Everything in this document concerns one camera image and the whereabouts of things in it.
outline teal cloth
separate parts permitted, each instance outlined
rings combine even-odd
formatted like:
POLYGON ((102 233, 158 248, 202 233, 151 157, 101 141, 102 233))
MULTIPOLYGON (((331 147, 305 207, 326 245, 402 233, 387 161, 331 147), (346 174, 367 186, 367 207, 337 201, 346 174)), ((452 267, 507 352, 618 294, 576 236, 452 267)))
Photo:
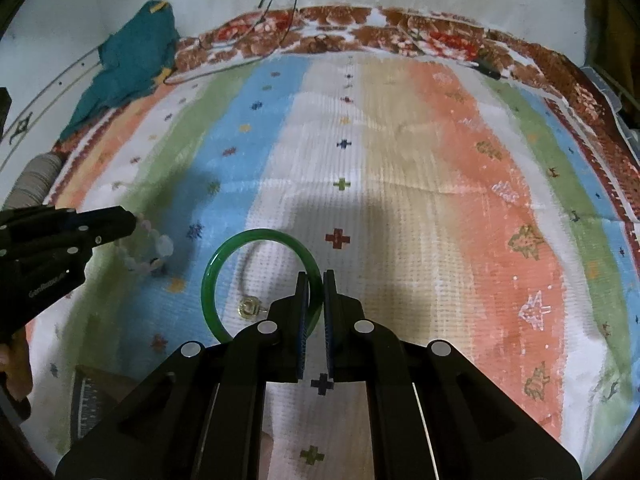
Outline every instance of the teal cloth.
POLYGON ((178 32, 171 5, 151 13, 160 0, 149 0, 116 34, 98 47, 102 71, 82 94, 69 124, 67 139, 78 128, 109 108, 117 108, 153 92, 155 78, 174 66, 178 32))

